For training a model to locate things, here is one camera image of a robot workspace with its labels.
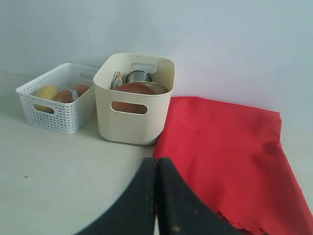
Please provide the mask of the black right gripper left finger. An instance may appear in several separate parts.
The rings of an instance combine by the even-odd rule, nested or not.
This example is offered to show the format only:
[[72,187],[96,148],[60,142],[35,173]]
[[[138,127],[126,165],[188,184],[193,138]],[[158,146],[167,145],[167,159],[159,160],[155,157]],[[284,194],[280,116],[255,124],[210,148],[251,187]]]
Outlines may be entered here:
[[155,229],[157,165],[153,158],[142,160],[136,174],[119,198],[79,235],[152,235]]

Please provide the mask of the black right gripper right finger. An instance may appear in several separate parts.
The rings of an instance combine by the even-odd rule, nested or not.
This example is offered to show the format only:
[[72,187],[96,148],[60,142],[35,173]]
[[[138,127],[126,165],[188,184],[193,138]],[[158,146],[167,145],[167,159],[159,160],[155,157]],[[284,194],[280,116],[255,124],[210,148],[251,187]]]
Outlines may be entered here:
[[170,158],[157,161],[156,211],[161,235],[241,235],[182,179]]

